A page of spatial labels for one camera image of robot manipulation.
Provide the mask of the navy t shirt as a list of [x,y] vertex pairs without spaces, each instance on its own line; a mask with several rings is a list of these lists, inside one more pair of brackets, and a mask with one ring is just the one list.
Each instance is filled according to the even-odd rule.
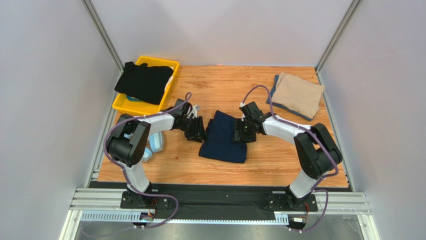
[[208,140],[205,141],[198,155],[203,158],[219,160],[228,163],[243,164],[247,160],[247,145],[244,142],[234,142],[235,118],[217,110],[206,127]]

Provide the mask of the light blue headphones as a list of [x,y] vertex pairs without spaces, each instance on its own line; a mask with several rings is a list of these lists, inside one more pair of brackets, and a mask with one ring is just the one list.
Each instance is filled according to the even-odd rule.
[[132,139],[134,134],[124,134],[125,144],[128,144],[128,148],[124,154],[124,160],[122,162],[127,165],[135,165],[139,161],[147,162],[150,160],[154,153],[161,152],[164,148],[164,136],[162,132],[157,132],[150,134],[146,140],[142,140],[144,146],[141,143],[137,143],[135,150],[133,150],[134,145],[132,144]]

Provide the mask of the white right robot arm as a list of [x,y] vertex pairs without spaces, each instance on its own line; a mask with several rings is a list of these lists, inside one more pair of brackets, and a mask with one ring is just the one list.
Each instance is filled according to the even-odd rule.
[[271,113],[234,120],[235,142],[255,142],[257,134],[277,137],[295,146],[301,171],[287,187],[293,199],[305,198],[324,179],[339,173],[342,153],[322,123],[299,124]]

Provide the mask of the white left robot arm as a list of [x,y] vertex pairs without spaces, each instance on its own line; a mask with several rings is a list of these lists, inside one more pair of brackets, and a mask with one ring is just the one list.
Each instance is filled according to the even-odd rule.
[[203,143],[208,140],[201,116],[171,109],[147,116],[122,114],[119,122],[107,133],[103,142],[104,154],[123,172],[129,193],[144,199],[165,197],[152,193],[142,158],[150,135],[171,130],[183,131],[188,141]]

